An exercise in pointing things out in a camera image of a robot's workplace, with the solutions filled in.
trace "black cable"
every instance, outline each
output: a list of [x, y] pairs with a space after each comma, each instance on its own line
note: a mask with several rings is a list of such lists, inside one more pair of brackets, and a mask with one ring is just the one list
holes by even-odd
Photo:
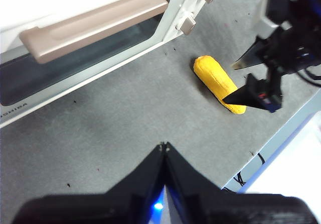
[[264, 165], [265, 160], [263, 158], [263, 156], [260, 153], [257, 153], [258, 157], [260, 157], [261, 161], [262, 161], [262, 165]]
[[237, 183], [239, 183], [241, 186], [244, 185], [240, 180], [236, 179], [235, 177], [233, 177], [233, 179], [234, 179]]
[[300, 72], [296, 72], [296, 73], [297, 73], [297, 75], [298, 75], [302, 80], [304, 80], [305, 82], [307, 82], [307, 83], [309, 83], [309, 84], [311, 84], [311, 85], [313, 85], [313, 86], [315, 86], [315, 87], [321, 87], [321, 84], [320, 84], [320, 83], [316, 83], [316, 82], [313, 82], [313, 81], [307, 79], [307, 78], [304, 77]]
[[246, 184], [246, 182], [243, 181], [243, 178], [241, 176], [241, 171], [239, 173], [237, 173], [237, 178], [242, 183], [242, 186]]
[[234, 194], [236, 194], [236, 192], [235, 192], [235, 191], [230, 190], [230, 189], [229, 189], [229, 188], [227, 188], [227, 187], [224, 187], [224, 188], [222, 189], [222, 191], [226, 191], [226, 192], [229, 192], [229, 193], [234, 193]]
[[[262, 161], [262, 165], [265, 163], [265, 159], [263, 158], [263, 156], [258, 153], [257, 154], [258, 157], [260, 158], [260, 160]], [[246, 184], [246, 182], [243, 181], [242, 175], [241, 175], [241, 171], [239, 173], [237, 173], [237, 179], [235, 177], [233, 177], [233, 179], [239, 183], [241, 186], [244, 186]]]

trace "gray table surface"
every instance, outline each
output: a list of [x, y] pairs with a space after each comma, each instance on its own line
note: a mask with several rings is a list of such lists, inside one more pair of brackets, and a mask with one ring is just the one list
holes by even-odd
[[1, 223], [47, 194], [102, 193], [160, 141], [170, 141], [202, 174], [223, 186], [317, 91], [285, 76], [275, 114], [222, 107], [191, 70], [215, 57], [238, 86], [265, 67], [233, 71], [254, 41], [259, 0], [214, 0], [181, 36], [1, 129]]

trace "toaster oven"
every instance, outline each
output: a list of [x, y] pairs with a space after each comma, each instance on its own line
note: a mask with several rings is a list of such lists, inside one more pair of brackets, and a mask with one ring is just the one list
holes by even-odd
[[189, 34], [195, 16], [211, 1], [12, 3], [2, 13], [1, 23], [0, 128]]

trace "yellow plush toy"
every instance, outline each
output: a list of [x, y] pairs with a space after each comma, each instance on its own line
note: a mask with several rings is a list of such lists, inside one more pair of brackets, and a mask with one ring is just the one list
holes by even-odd
[[226, 104], [222, 101], [227, 95], [236, 91], [237, 86], [213, 57], [197, 58], [194, 62], [194, 72], [224, 107], [234, 114], [245, 113], [246, 106]]

